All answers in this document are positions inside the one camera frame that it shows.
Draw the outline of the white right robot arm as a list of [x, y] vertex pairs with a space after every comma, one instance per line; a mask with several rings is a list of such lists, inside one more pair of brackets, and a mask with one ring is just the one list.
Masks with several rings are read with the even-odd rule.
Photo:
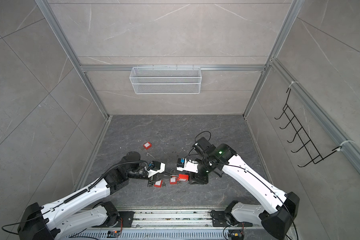
[[209, 174], [219, 170], [236, 180], [259, 202], [258, 205], [245, 205], [232, 201], [224, 211], [224, 219], [230, 227], [246, 223], [261, 225], [277, 240], [287, 237], [298, 214], [300, 198], [295, 193], [285, 193], [269, 183], [227, 144], [215, 147], [202, 137], [195, 141], [193, 150], [197, 159], [185, 157], [177, 163], [177, 170], [189, 175], [190, 184], [206, 185]]

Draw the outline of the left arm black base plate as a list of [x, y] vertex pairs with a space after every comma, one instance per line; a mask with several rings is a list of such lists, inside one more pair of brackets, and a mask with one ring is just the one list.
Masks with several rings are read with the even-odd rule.
[[119, 228], [123, 225], [123, 228], [131, 228], [134, 220], [134, 214], [135, 212], [133, 211], [119, 212], [118, 221], [115, 227]]

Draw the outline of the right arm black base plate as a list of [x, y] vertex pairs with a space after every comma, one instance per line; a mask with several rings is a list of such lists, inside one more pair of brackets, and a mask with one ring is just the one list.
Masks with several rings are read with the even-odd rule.
[[210, 217], [212, 218], [213, 227], [252, 227], [252, 223], [239, 222], [232, 216], [226, 214], [224, 211], [210, 211]]

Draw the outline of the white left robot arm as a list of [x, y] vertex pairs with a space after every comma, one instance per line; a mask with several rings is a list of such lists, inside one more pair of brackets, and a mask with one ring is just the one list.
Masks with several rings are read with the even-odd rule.
[[130, 179], [148, 180], [164, 171], [164, 163], [148, 163], [141, 160], [138, 152], [129, 152], [82, 189], [43, 206], [38, 203], [28, 206], [18, 226], [19, 238], [59, 240], [87, 228], [121, 224], [120, 214], [112, 202], [103, 202], [88, 211], [82, 209], [127, 186]]

